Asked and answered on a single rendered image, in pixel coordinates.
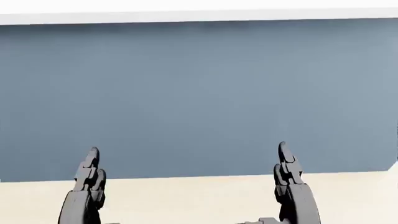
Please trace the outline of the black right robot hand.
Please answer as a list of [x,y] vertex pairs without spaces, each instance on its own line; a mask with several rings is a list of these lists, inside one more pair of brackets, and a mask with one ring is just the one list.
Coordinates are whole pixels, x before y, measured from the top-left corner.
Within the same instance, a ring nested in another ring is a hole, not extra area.
[[287,143],[278,147],[279,163],[274,166],[274,195],[280,203],[279,219],[259,218],[257,222],[239,224],[321,224],[313,192],[301,175],[303,169]]

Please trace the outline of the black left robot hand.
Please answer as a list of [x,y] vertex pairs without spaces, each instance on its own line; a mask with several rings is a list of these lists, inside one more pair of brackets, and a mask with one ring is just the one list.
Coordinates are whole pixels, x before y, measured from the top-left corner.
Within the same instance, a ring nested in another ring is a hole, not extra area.
[[65,197],[57,224],[101,224],[106,172],[98,167],[99,162],[100,151],[92,147],[78,166],[74,188]]

